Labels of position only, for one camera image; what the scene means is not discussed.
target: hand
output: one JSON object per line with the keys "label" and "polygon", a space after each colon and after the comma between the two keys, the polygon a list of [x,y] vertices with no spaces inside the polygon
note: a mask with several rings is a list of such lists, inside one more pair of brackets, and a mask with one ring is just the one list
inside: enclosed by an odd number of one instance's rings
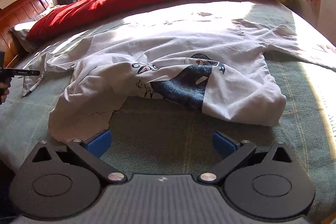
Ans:
{"label": "hand", "polygon": [[6,101],[7,95],[9,94],[8,88],[11,87],[12,78],[7,78],[4,83],[0,83],[0,89],[2,89],[3,94],[0,97],[0,102],[4,103]]}

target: bed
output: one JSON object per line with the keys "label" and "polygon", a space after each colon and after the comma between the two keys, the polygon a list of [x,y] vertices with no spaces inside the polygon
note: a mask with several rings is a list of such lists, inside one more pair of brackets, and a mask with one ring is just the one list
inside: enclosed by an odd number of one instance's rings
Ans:
{"label": "bed", "polygon": [[[57,37],[23,58],[17,66],[32,63],[44,52],[71,48],[73,45],[66,41],[78,33],[91,37],[119,28],[125,22],[158,20],[158,15],[167,11],[174,14],[177,10],[219,6],[226,8],[230,19],[243,18],[270,27],[283,24],[298,34],[316,32],[276,0],[176,0],[133,10]],[[7,59],[8,65],[15,63],[11,58]],[[336,101],[333,96],[336,74],[280,52],[270,51],[265,59],[271,75],[287,97],[280,126],[225,122],[167,100],[128,97],[110,118],[113,145],[101,159],[128,176],[132,172],[200,174],[221,160],[211,145],[214,131],[237,140],[249,139],[261,146],[283,140],[315,184],[316,197],[310,218],[319,223],[336,210]],[[0,158],[13,170],[20,167],[38,141],[59,144],[48,135],[48,118],[58,97],[69,85],[72,73],[72,70],[46,73],[38,88],[26,97],[21,96],[23,78],[12,80],[8,101],[1,106]]]}
{"label": "bed", "polygon": [[48,0],[17,0],[0,10],[0,50],[6,52],[5,67],[14,67],[26,54],[9,28],[41,14],[48,6]]}

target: pillow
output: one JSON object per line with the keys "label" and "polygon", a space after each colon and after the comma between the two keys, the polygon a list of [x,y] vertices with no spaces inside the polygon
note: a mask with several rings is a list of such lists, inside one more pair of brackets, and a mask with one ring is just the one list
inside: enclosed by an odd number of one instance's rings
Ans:
{"label": "pillow", "polygon": [[41,14],[34,16],[33,18],[29,18],[13,27],[10,27],[9,30],[16,36],[17,40],[19,40],[22,47],[29,53],[34,52],[39,45],[33,42],[29,42],[26,38],[30,29],[35,25],[35,23],[45,15],[49,14],[54,8],[57,6],[50,7],[43,11]]}

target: sunlight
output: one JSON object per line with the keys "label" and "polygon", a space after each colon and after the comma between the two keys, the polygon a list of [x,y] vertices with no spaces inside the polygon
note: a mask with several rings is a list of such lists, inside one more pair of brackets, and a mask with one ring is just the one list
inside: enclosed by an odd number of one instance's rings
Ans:
{"label": "sunlight", "polygon": [[[302,48],[313,48],[320,52],[329,52],[336,54],[336,47],[333,46],[329,40],[320,34],[315,28],[313,28],[307,21],[303,20],[299,15],[293,13],[293,18],[296,27],[296,34],[298,44]],[[327,55],[325,58],[329,58],[330,62],[336,56]]]}
{"label": "sunlight", "polygon": [[50,47],[51,45],[48,45],[47,47],[45,47],[43,50],[41,51],[37,51],[34,54],[34,57],[23,67],[23,69],[27,68],[31,63],[33,63],[39,56],[40,54],[44,53],[47,51],[47,49]]}
{"label": "sunlight", "polygon": [[235,0],[230,1],[230,5],[228,5],[228,1],[223,2],[211,2],[207,4],[206,13],[211,13],[214,16],[220,14],[221,18],[224,19],[239,19],[244,18],[253,8],[255,3],[244,1],[244,0]]}
{"label": "sunlight", "polygon": [[300,62],[299,64],[305,71],[305,76],[319,106],[319,113],[329,142],[330,156],[336,159],[336,128],[333,117],[336,113],[335,72],[310,63]]}
{"label": "sunlight", "polygon": [[81,36],[83,33],[85,33],[86,31],[84,32],[81,32],[81,33],[78,33],[78,34],[75,34],[73,35],[72,37],[70,37],[69,39],[65,40],[62,44],[60,44],[59,46],[57,46],[51,53],[52,54],[55,54],[57,52],[59,52],[60,50],[62,50],[63,48],[65,48],[66,46],[68,46],[66,48],[66,51],[69,51],[69,49],[73,48],[76,43],[72,43],[76,38],[78,38],[79,36]]}

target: green bedsheet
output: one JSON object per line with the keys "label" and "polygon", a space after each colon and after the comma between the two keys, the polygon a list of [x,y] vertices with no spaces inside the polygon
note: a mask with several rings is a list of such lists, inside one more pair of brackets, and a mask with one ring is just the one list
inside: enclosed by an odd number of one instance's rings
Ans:
{"label": "green bedsheet", "polygon": [[[245,18],[269,26],[296,27],[291,12],[278,7],[256,5]],[[265,58],[271,75],[287,97],[279,127],[224,122],[166,100],[129,97],[112,115],[113,145],[102,160],[128,176],[132,172],[200,174],[221,160],[211,145],[214,131],[263,146],[283,140],[315,184],[310,217],[320,222],[336,211],[336,110],[330,103],[333,96],[327,85],[316,84],[310,75],[325,74],[336,83],[336,73],[279,52],[269,52]],[[47,139],[57,144],[47,134],[48,116],[70,78],[71,72],[49,73],[36,91],[24,98],[22,78],[12,81],[11,95],[0,110],[0,158],[14,170],[38,141]]]}

